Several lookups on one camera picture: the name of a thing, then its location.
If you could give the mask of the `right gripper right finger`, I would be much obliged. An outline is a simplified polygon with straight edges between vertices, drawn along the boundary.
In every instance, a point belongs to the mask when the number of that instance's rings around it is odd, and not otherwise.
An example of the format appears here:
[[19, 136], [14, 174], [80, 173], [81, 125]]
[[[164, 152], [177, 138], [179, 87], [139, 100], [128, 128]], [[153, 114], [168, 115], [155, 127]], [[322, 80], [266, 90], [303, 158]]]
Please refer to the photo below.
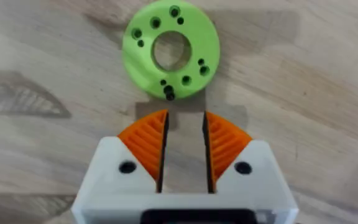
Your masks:
[[270, 145], [211, 112], [203, 116], [208, 192], [253, 210], [257, 223], [294, 223], [299, 208]]

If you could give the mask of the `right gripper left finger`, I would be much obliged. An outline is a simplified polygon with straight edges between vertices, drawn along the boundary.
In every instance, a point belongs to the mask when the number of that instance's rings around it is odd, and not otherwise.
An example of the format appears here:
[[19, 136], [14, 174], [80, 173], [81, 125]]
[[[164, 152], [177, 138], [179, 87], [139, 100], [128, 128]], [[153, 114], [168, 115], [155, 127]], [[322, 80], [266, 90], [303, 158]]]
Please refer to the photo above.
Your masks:
[[156, 111], [100, 140], [71, 207], [77, 223], [140, 223], [137, 196], [162, 190], [168, 116]]

